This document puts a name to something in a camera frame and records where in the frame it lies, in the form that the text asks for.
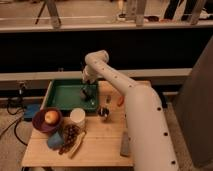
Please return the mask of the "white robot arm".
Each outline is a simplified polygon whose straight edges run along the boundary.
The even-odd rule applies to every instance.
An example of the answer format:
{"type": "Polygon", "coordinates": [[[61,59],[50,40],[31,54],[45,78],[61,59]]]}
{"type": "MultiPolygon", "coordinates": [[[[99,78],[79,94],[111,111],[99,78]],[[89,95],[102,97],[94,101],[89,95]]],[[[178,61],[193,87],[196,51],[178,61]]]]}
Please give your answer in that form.
{"type": "Polygon", "coordinates": [[[161,99],[141,84],[108,65],[105,50],[85,56],[83,81],[102,76],[124,96],[127,129],[134,171],[179,171],[179,165],[161,99]]]}

